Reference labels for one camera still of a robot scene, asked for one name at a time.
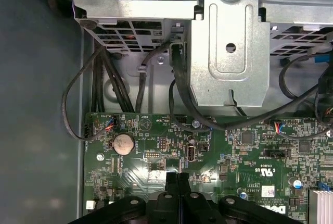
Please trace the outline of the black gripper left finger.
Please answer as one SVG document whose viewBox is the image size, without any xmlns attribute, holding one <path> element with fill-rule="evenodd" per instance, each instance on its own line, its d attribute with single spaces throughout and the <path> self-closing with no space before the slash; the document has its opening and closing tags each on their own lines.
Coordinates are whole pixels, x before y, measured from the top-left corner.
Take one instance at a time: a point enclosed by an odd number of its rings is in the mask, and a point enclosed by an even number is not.
<svg viewBox="0 0 333 224">
<path fill-rule="evenodd" d="M 178 177 L 166 175 L 165 190 L 154 193 L 148 201 L 126 196 L 72 223 L 178 223 Z"/>
</svg>

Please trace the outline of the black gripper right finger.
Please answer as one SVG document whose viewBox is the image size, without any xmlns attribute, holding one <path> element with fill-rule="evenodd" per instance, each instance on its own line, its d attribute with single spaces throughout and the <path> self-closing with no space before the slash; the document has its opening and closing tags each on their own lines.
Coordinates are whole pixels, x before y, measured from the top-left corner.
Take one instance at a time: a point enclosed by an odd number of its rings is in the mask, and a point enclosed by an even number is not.
<svg viewBox="0 0 333 224">
<path fill-rule="evenodd" d="M 235 196 L 214 203 L 203 193 L 191 190 L 187 173 L 179 173 L 177 179 L 181 223 L 281 223 L 281 214 Z"/>
</svg>

